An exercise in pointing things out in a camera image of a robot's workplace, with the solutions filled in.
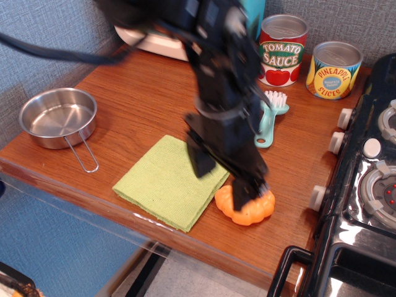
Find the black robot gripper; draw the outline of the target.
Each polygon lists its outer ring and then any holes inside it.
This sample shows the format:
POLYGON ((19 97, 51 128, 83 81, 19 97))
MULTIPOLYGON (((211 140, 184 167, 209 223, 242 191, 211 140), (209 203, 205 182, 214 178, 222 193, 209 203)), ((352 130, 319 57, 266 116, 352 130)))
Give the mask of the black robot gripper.
POLYGON ((231 117, 224 118, 220 112, 184 117, 189 126, 187 152, 195 176, 203 177, 216 163, 234 175, 235 211, 269 192, 265 180, 268 168, 254 144, 260 116, 260 106, 254 105, 236 110, 231 117))

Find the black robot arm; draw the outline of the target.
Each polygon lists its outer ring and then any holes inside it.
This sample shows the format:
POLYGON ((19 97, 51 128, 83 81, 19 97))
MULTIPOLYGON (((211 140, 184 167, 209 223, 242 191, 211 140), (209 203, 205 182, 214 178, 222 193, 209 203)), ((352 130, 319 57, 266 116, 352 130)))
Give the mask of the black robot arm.
POLYGON ((238 1, 98 1, 115 26, 157 29, 181 41, 197 79, 197 113, 186 115, 187 149, 197 177, 216 164, 233 177, 233 208, 266 190, 267 165, 254 137, 261 103, 260 57, 238 1))

